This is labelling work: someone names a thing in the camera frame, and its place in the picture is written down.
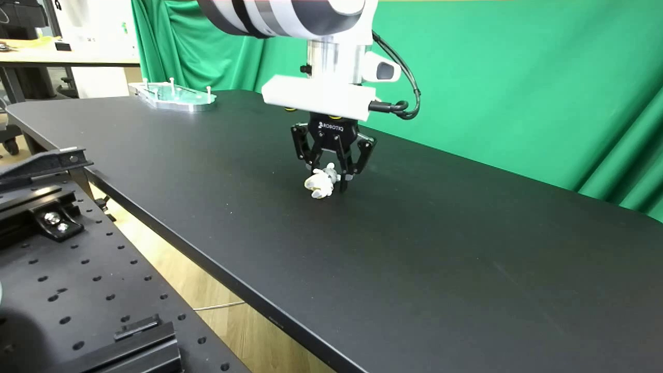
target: floor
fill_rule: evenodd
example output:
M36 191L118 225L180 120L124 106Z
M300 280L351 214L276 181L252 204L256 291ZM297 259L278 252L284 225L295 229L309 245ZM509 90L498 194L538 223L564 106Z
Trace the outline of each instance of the floor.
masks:
M0 168L28 157L25 141L22 153L8 155L0 147ZM256 373L326 373L333 371L242 298L209 279L200 265L180 256L164 238L144 226L118 204L109 204L117 226L148 258L148 261L173 285L177 293L206 319L206 323L244 361Z

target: black tabletop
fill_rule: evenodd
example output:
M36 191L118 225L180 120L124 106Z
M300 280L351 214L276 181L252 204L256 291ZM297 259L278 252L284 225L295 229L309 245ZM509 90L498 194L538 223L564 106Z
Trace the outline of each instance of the black tabletop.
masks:
M373 132L351 191L313 202L291 124L254 93L206 112L140 97L8 109L333 367L662 371L662 225Z

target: curtain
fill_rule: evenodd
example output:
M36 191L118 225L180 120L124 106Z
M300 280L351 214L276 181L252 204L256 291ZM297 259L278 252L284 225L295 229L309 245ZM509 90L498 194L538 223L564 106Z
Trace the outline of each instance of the curtain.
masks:
M148 78L260 92L305 62L304 39L224 36L196 0L135 0L135 12ZM423 111L365 126L663 223L662 20L662 0L383 0L375 32L412 68ZM410 97L404 80L375 88Z

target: cable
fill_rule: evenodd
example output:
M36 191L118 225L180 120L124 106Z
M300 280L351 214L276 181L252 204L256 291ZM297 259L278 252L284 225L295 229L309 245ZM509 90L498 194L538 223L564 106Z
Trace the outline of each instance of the cable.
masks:
M409 65L398 57L398 53L382 37L373 32L373 39L375 43L402 68L402 75L406 75L410 88L412 88L412 96L414 96L414 109L409 111L406 102L398 102L392 106L392 112L402 118L402 120L412 120L420 111L421 111L421 90L416 86L416 80L412 75L412 70L409 68Z

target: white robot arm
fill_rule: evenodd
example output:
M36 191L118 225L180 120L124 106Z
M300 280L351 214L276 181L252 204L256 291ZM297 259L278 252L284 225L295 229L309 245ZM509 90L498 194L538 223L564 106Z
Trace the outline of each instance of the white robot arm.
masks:
M276 75L263 88L268 103L354 120L370 118L373 88L398 81L400 66L373 43L377 0L200 0L207 20L235 36L288 36L309 39L309 80Z

